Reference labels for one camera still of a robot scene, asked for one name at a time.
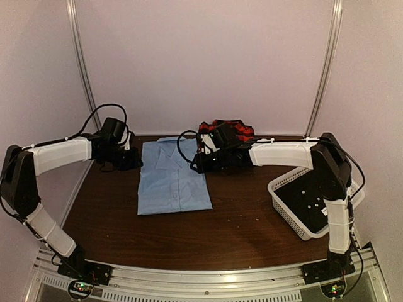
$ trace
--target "light blue dress shirt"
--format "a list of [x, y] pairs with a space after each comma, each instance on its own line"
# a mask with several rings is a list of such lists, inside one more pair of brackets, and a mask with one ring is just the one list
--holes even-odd
[[[143, 144], [138, 215], [212, 209], [204, 174], [190, 169], [176, 146], [177, 137]], [[195, 139], [183, 138], [181, 151], [193, 159]]]

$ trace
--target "white wall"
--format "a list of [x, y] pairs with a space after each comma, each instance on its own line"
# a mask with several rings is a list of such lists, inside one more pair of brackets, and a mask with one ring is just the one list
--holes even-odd
[[257, 133], [303, 134], [332, 7], [332, 0], [96, 0], [78, 1], [77, 14], [95, 100], [123, 104], [135, 133], [242, 118]]
[[[0, 28], [2, 163], [9, 145], [65, 137], [78, 131], [89, 111], [64, 0], [2, 0]], [[58, 222], [85, 165], [73, 164], [38, 178], [43, 203]], [[1, 210], [0, 229], [0, 297], [21, 301], [38, 245], [25, 227]]]
[[343, 24], [315, 134], [331, 131], [362, 165], [358, 207], [392, 294], [403, 279], [403, 2], [344, 1]]

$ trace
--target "wooden table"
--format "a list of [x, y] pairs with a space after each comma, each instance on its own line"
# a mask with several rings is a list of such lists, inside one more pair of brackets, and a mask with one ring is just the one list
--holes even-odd
[[[135, 146], [158, 137], [136, 137]], [[274, 210], [267, 184], [289, 167], [207, 174], [213, 210], [137, 216], [140, 169], [94, 164], [64, 230], [90, 260], [156, 269], [221, 270], [323, 259], [328, 236], [302, 241]]]

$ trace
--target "plastic laundry basket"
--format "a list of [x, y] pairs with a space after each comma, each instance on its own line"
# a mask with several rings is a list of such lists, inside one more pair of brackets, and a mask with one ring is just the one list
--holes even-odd
[[[292, 211], [288, 208], [288, 206], [277, 196], [275, 191], [292, 182], [294, 179], [304, 175], [305, 173], [309, 172], [309, 169], [306, 168], [296, 168], [279, 178], [274, 179], [273, 181], [269, 182], [268, 184], [268, 191], [271, 194], [273, 200], [273, 207], [274, 209], [279, 212], [279, 214], [287, 221], [287, 223], [294, 229], [294, 231], [298, 234], [298, 236], [302, 240], [309, 240], [311, 238], [321, 238], [326, 233], [329, 232], [329, 225], [326, 225], [322, 230], [317, 233], [312, 233], [295, 215]], [[353, 181], [351, 185], [351, 193], [353, 194], [357, 191], [358, 185]], [[354, 200], [351, 201], [353, 204], [353, 208], [356, 208], [364, 199], [365, 193], [363, 190], [357, 193], [354, 197]]]

